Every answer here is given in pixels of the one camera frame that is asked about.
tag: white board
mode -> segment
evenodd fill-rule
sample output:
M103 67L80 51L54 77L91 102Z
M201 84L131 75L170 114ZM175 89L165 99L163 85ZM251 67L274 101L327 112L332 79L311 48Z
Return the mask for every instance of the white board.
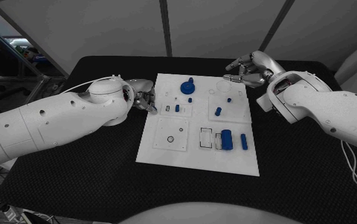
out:
M186 95L180 86L190 77L196 90ZM260 176L245 85L221 83L221 77L178 74L159 74L156 81L159 114L147 115L137 162ZM216 105L222 107L219 117ZM232 131L232 150L222 150L222 130ZM241 134L248 138L248 150Z

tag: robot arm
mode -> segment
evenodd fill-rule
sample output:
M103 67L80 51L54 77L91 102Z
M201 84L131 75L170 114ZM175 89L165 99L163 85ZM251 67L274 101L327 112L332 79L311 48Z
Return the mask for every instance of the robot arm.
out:
M248 71L252 65L257 66L254 74ZM235 67L242 74L226 74L226 80L254 88L270 83L267 94L257 100L265 111L274 109L290 123L310 116L327 134L357 146L357 94L333 91L308 72L285 72L261 51L237 59L226 70Z
M153 82L126 82L113 76L94 82L85 93L62 93L2 113L0 164L72 142L101 126L120 124L133 106L157 113Z

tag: black tablecloth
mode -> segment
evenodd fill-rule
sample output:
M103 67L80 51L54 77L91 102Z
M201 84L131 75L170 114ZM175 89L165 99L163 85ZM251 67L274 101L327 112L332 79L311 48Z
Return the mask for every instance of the black tablecloth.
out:
M222 76L229 62L91 56L81 59L65 87L113 74L153 81L157 73ZM287 71L316 73L340 90L321 63L280 63ZM248 88L261 177L136 163L147 112L133 108L123 124L19 158L0 186L0 201L107 222L170 203L209 201L267 210L303 223L356 223L357 186L340 141L311 118L290 124L277 113L265 113L255 102L265 89Z

